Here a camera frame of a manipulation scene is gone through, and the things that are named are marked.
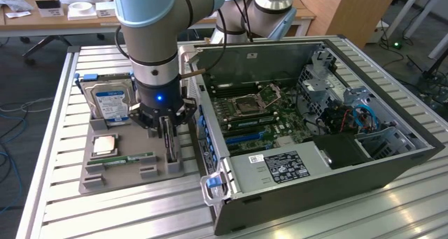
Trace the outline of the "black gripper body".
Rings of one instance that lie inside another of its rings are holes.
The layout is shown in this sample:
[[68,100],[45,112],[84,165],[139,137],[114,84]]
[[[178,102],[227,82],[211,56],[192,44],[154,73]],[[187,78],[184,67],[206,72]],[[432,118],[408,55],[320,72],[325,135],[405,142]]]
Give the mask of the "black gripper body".
[[183,114],[176,115],[184,101],[180,91],[180,79],[174,78],[164,85],[148,85],[135,81],[142,110],[142,122],[148,128],[159,127],[159,118],[166,116],[171,124],[178,126],[182,123]]

